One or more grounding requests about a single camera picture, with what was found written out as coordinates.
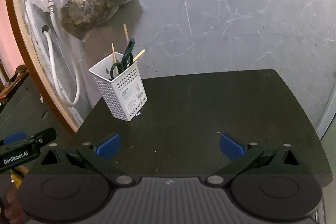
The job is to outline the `person left hand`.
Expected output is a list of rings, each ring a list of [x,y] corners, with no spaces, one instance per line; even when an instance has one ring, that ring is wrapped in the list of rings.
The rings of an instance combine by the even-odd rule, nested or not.
[[[4,215],[11,224],[23,224],[27,221],[27,216],[22,209],[22,206],[18,200],[18,189],[14,183],[10,184],[10,187],[6,194],[7,205],[4,208]]]

